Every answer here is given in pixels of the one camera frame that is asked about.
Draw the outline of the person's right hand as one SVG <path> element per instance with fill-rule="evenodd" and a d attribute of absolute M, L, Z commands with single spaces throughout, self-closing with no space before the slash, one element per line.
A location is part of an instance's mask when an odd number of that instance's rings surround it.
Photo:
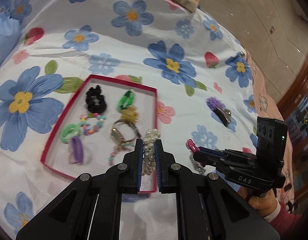
<path fill-rule="evenodd" d="M 263 197 L 251 196 L 248 203 L 264 218 L 275 217 L 281 210 L 273 189 L 270 189 Z"/>

